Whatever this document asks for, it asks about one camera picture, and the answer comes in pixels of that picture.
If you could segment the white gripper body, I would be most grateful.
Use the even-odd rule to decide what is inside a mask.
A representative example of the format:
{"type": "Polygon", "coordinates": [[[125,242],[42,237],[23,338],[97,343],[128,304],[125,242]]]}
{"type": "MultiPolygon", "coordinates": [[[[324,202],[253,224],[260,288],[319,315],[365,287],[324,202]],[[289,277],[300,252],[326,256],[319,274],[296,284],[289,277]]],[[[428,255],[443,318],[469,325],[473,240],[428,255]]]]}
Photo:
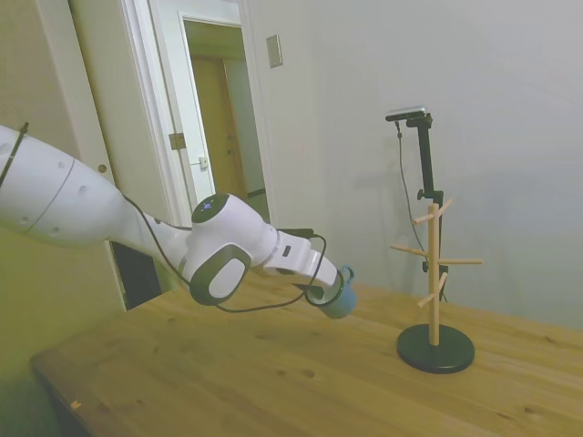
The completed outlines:
{"type": "Polygon", "coordinates": [[[265,270],[271,275],[312,277],[314,270],[311,239],[312,229],[279,229],[274,251],[265,261],[265,270]]]}

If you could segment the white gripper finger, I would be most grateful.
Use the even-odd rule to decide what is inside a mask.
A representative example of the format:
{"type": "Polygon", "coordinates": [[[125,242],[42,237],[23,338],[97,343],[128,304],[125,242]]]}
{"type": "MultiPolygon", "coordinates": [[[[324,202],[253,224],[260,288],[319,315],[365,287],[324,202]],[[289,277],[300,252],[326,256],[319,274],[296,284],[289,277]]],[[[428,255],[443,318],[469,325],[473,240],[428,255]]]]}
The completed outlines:
{"type": "Polygon", "coordinates": [[[338,269],[321,252],[313,253],[313,264],[312,276],[318,277],[332,287],[336,281],[338,269]]]}
{"type": "Polygon", "coordinates": [[[299,276],[293,281],[293,286],[299,289],[306,295],[311,296],[324,296],[330,285],[318,277],[305,277],[299,276]]]}

